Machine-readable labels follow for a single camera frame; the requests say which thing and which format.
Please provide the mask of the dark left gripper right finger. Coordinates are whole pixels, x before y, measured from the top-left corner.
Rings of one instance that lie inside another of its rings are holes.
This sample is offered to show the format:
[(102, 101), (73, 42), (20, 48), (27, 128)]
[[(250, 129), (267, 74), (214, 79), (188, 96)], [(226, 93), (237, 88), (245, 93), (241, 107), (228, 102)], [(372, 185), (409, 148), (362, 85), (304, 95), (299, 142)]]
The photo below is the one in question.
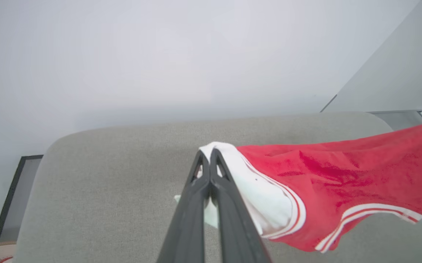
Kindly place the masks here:
[(212, 202), (218, 209), (223, 263), (270, 263), (271, 257), (218, 149), (210, 157)]

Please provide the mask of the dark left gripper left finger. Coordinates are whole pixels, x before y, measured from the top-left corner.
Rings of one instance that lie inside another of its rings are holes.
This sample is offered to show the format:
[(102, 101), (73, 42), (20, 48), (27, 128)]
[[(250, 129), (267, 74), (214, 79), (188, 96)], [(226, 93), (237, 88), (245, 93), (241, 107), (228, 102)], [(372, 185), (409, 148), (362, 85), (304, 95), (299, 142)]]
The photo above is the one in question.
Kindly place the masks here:
[(198, 151), (174, 216), (166, 233), (158, 263), (204, 263), (204, 209), (210, 196), (209, 161)]

